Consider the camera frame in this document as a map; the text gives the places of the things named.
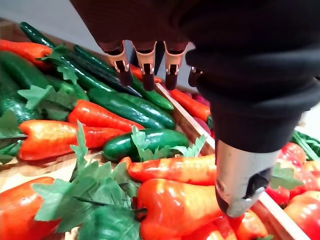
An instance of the red bell pepper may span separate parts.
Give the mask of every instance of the red bell pepper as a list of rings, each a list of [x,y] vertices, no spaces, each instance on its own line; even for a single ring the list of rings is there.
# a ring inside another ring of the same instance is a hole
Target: red bell pepper
[[[43,200],[32,188],[53,182],[51,177],[40,177],[0,193],[1,240],[41,240],[54,232],[59,220],[34,220]]]
[[[131,132],[133,126],[139,130],[144,129],[134,121],[120,117],[102,106],[82,99],[76,102],[74,109],[68,116],[69,123],[75,124],[77,120],[90,127],[120,129],[126,133]]]
[[[295,196],[284,209],[286,214],[311,240],[320,239],[320,192],[305,192]]]
[[[52,49],[48,46],[33,42],[15,42],[0,39],[0,50],[18,54],[43,70],[47,70],[51,67],[50,64],[37,60],[37,58],[42,58],[51,54]]]
[[[20,124],[28,135],[22,143],[18,156],[22,160],[40,160],[72,152],[70,145],[77,144],[76,124],[53,120],[28,120]],[[124,134],[120,129],[84,126],[88,148],[102,147],[108,140]]]
[[[221,214],[214,186],[165,179],[144,182],[138,189],[137,206],[147,209],[140,228],[143,240],[185,236]]]
[[[215,156],[177,157],[133,162],[129,175],[140,182],[167,179],[180,183],[210,186],[216,183]]]

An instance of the wooden box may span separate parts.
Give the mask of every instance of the wooden box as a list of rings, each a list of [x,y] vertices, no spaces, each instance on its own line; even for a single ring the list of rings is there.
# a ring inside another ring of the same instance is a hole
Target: wooden box
[[[57,44],[64,43],[68,47],[73,46],[71,42],[63,41],[49,34],[45,35]],[[6,20],[0,21],[0,38],[16,42],[29,42],[29,39],[20,30],[18,24]],[[93,52],[93,54],[104,58],[102,54],[96,52]],[[169,93],[159,83],[156,84],[156,90],[174,105],[173,117],[178,125],[177,129],[184,132],[191,142],[194,142],[202,134],[206,135],[207,140],[201,154],[213,154],[215,152],[215,140],[179,103],[170,97]],[[94,153],[89,151],[86,159],[91,159]],[[101,156],[96,156],[95,158],[101,161]],[[32,165],[14,159],[9,164],[0,166],[0,192],[42,176],[68,181],[75,164],[74,154],[58,157],[54,162],[37,161]],[[258,202],[253,206],[253,210],[261,218],[268,232],[274,235],[274,240],[310,240],[268,194],[263,193],[261,195]],[[74,240],[76,232],[76,229],[73,229],[71,233],[54,234],[47,237],[46,240]]]

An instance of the fake vegetable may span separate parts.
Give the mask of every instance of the fake vegetable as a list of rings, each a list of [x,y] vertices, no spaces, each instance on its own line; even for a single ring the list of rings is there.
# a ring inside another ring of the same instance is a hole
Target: fake vegetable
[[[165,179],[144,182],[137,193],[138,207],[147,208],[141,223],[143,240],[188,235],[220,213],[214,186],[197,186]]]
[[[20,129],[28,135],[18,154],[23,160],[40,160],[70,153],[70,145],[77,143],[78,127],[68,122],[29,120],[20,124]],[[84,126],[83,130],[88,148],[102,147],[110,139],[124,133],[104,127]]]
[[[215,185],[216,170],[214,155],[133,162],[128,167],[129,175],[139,182],[167,179],[202,186]]]
[[[34,42],[16,42],[0,39],[0,50],[18,54],[40,69],[47,70],[51,67],[50,64],[37,60],[37,58],[51,54],[52,49],[48,46]]]
[[[34,220],[43,199],[32,189],[33,184],[53,182],[51,177],[40,177],[0,193],[1,240],[41,240],[56,229],[59,220]]]

